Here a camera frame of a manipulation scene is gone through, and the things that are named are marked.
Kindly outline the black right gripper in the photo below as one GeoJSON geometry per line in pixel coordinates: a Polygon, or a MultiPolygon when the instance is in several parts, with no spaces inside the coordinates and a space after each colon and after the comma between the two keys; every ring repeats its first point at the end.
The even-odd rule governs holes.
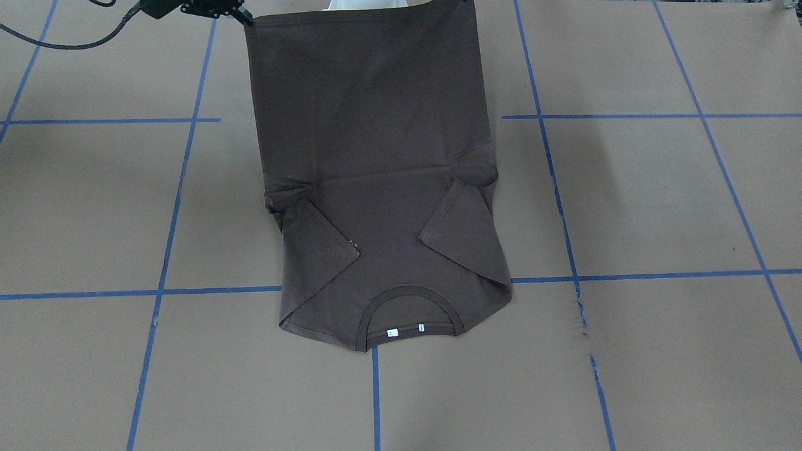
{"type": "Polygon", "coordinates": [[[252,14],[244,7],[244,1],[183,1],[140,0],[140,10],[151,18],[163,18],[180,8],[184,14],[204,18],[232,17],[244,26],[253,25],[252,14]]]}

